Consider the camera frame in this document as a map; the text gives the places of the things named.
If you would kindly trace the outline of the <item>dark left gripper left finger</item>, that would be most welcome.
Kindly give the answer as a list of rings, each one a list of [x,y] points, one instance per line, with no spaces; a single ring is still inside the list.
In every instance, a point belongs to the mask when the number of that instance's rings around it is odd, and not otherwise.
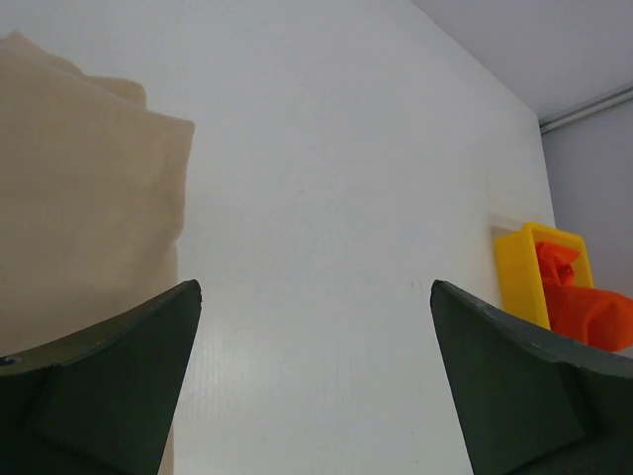
[[[156,474],[202,310],[196,280],[1,359],[4,474]]]

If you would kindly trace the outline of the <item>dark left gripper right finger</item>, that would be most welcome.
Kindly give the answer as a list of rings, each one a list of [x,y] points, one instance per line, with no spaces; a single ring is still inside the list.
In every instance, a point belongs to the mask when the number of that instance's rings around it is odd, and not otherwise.
[[[430,308],[476,474],[629,474],[630,358],[527,323],[454,284]]]

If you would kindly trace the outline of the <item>orange t shirt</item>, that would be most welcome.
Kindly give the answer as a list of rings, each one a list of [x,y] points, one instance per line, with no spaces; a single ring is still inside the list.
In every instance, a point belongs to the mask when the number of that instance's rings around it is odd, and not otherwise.
[[[550,329],[602,350],[632,345],[632,300],[575,283],[576,250],[551,242],[535,245]]]

